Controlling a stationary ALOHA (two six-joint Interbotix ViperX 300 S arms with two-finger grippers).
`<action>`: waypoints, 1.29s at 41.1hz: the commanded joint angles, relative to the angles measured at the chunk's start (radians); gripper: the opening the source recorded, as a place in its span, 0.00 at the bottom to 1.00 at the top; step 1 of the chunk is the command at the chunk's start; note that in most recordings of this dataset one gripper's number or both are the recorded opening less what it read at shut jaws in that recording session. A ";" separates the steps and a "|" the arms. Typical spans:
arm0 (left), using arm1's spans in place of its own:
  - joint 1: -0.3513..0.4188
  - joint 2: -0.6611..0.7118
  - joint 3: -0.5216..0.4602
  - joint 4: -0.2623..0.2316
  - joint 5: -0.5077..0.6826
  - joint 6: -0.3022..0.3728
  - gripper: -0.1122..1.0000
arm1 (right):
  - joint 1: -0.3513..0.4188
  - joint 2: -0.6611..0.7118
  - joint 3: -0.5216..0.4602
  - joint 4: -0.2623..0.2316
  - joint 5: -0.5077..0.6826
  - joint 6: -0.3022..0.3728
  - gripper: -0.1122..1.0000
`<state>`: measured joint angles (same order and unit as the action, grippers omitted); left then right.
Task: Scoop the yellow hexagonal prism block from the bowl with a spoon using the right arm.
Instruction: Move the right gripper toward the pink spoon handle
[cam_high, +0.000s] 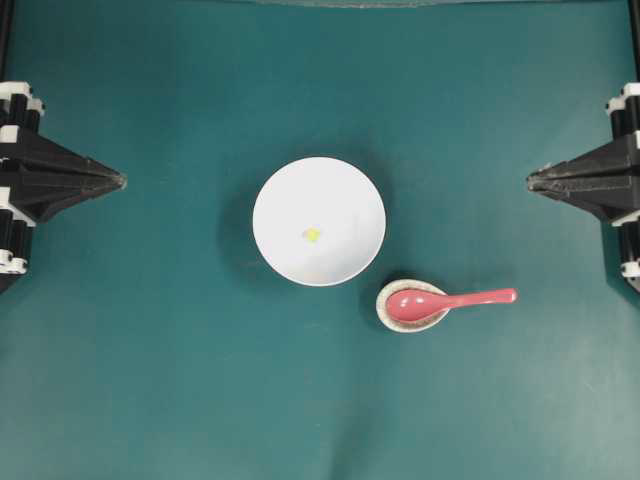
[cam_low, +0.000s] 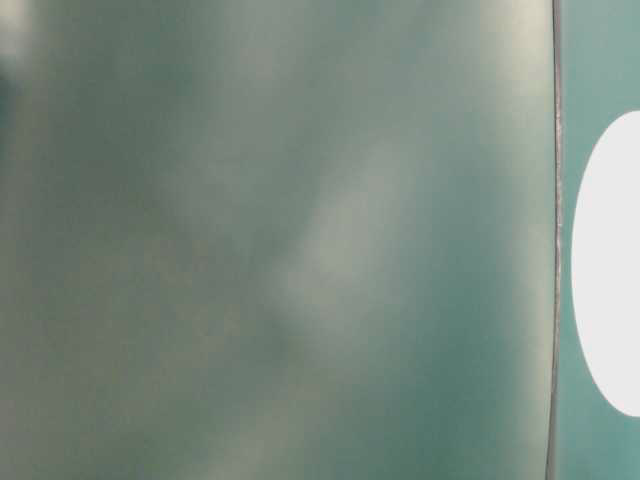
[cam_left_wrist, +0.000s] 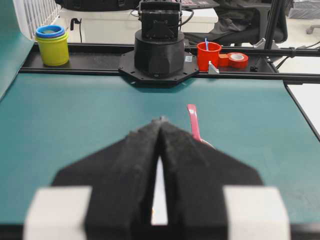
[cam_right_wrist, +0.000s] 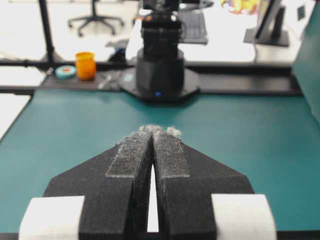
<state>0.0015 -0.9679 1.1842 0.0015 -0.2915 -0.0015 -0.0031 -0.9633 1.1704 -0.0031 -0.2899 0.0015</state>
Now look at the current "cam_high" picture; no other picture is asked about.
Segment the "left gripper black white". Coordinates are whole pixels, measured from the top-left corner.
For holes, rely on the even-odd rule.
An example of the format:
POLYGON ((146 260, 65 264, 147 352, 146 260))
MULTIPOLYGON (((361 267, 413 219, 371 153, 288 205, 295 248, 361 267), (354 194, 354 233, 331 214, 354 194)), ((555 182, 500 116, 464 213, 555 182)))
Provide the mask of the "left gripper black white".
POLYGON ((28 272, 36 222, 122 190, 119 172, 37 134, 45 106, 27 82, 1 82, 1 293, 28 272), (13 177, 19 163, 95 177, 13 177))

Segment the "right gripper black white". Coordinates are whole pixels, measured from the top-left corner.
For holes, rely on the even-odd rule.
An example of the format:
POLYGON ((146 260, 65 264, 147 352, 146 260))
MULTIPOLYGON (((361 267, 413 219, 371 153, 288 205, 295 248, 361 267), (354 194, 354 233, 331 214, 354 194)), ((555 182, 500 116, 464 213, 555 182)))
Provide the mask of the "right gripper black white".
POLYGON ((530 192, 612 222, 618 234, 620 270, 639 292, 639 83, 627 83, 607 103, 614 140, 527 178, 530 192), (593 177, 600 175, 619 175, 593 177))

